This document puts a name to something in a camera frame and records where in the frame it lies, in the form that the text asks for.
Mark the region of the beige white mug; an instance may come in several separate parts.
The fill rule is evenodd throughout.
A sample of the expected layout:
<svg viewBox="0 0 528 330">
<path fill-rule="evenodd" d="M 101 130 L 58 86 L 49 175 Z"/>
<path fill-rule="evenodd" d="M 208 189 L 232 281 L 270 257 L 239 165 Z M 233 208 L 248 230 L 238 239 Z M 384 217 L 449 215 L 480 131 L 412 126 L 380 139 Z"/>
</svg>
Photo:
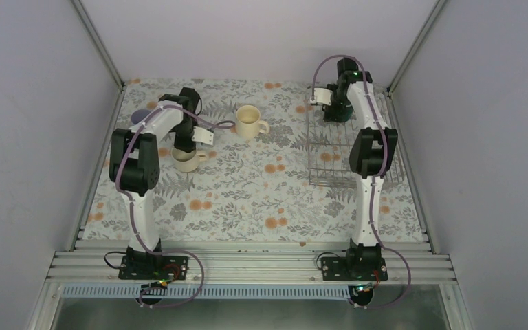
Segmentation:
<svg viewBox="0 0 528 330">
<path fill-rule="evenodd" d="M 174 148 L 171 151 L 174 167 L 183 173 L 190 173 L 196 170 L 200 163 L 208 159 L 208 154 L 205 151 L 193 150 L 185 152 Z"/>
</svg>

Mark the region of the metal wire dish rack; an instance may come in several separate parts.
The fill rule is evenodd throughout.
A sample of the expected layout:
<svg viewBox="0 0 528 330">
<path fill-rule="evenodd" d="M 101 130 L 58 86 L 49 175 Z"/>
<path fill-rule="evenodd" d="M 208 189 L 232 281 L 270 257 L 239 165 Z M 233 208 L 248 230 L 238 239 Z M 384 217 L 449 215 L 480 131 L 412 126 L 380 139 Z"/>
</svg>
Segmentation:
<svg viewBox="0 0 528 330">
<path fill-rule="evenodd" d="M 378 87 L 374 95 L 379 113 L 386 124 L 393 127 L 384 90 Z M 306 123 L 307 172 L 310 183 L 325 187 L 355 188 L 355 175 L 349 166 L 349 156 L 363 122 L 355 114 L 345 123 L 325 122 L 320 105 L 310 108 Z M 401 156 L 396 147 L 392 165 L 385 176 L 384 187 L 406 183 L 407 174 Z"/>
</svg>

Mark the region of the lilac plastic cup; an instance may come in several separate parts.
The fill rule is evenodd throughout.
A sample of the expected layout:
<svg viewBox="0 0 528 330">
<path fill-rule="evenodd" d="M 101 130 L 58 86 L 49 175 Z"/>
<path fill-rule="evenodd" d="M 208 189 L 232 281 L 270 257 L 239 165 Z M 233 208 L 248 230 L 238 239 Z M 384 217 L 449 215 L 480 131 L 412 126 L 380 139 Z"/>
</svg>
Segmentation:
<svg viewBox="0 0 528 330">
<path fill-rule="evenodd" d="M 131 114 L 131 124 L 137 125 L 143 121 L 149 114 L 151 110 L 149 109 L 138 109 Z"/>
</svg>

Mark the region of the cream ribbed mug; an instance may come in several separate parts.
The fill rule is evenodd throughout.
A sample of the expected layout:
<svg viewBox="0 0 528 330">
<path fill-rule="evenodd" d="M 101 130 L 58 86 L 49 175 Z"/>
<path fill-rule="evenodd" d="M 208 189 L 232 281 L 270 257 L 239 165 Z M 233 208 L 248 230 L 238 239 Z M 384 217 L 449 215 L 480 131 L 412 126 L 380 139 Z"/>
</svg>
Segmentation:
<svg viewBox="0 0 528 330">
<path fill-rule="evenodd" d="M 261 112 L 252 105 L 243 105 L 236 110 L 236 133 L 251 140 L 259 134 L 268 134 L 270 125 L 261 119 Z"/>
</svg>

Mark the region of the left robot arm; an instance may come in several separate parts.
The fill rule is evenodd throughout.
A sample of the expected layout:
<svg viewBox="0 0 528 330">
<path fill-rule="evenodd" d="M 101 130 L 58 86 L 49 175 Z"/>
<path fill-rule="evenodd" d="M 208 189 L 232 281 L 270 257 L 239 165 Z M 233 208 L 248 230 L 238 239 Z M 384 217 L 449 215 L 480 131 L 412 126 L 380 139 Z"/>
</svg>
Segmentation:
<svg viewBox="0 0 528 330">
<path fill-rule="evenodd" d="M 137 261 L 137 270 L 146 278 L 155 278 L 164 269 L 151 196 L 160 178 L 158 143 L 172 133 L 175 149 L 184 155 L 194 154 L 200 102 L 199 93 L 190 87 L 178 94 L 166 93 L 153 110 L 140 114 L 133 126 L 115 129 L 111 135 L 109 178 L 129 212 L 131 238 L 126 256 Z"/>
</svg>

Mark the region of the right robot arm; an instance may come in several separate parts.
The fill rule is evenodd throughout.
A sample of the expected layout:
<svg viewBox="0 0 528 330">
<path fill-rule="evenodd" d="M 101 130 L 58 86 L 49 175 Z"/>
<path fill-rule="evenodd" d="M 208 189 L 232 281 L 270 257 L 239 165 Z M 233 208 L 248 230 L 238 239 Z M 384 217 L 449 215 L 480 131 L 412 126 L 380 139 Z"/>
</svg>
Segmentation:
<svg viewBox="0 0 528 330">
<path fill-rule="evenodd" d="M 345 123 L 354 116 L 361 124 L 349 155 L 349 167 L 357 184 L 357 208 L 344 269 L 349 278 L 368 280 L 386 272 L 377 225 L 380 194 L 391 168 L 398 133 L 378 111 L 373 81 L 359 61 L 341 56 L 337 68 L 337 82 L 327 87 L 331 103 L 322 108 L 324 121 Z"/>
</svg>

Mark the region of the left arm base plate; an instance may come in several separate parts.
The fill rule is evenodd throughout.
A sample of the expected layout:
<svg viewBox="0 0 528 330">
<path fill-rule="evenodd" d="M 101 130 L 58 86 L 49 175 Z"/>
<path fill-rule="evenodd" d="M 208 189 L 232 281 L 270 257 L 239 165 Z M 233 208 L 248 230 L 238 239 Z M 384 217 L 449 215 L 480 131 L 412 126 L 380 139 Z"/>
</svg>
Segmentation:
<svg viewBox="0 0 528 330">
<path fill-rule="evenodd" d="M 188 268 L 188 257 L 169 256 L 125 256 L 120 265 L 121 280 L 171 281 L 184 280 Z"/>
</svg>

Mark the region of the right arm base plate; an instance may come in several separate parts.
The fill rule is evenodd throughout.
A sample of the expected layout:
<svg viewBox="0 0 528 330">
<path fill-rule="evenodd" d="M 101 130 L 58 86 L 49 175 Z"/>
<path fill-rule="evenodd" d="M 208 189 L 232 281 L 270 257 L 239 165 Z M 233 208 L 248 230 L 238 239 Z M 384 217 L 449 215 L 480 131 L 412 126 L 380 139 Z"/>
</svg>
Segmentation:
<svg viewBox="0 0 528 330">
<path fill-rule="evenodd" d="M 322 257 L 321 271 L 324 281 L 387 281 L 386 261 L 347 261 L 344 257 Z"/>
</svg>

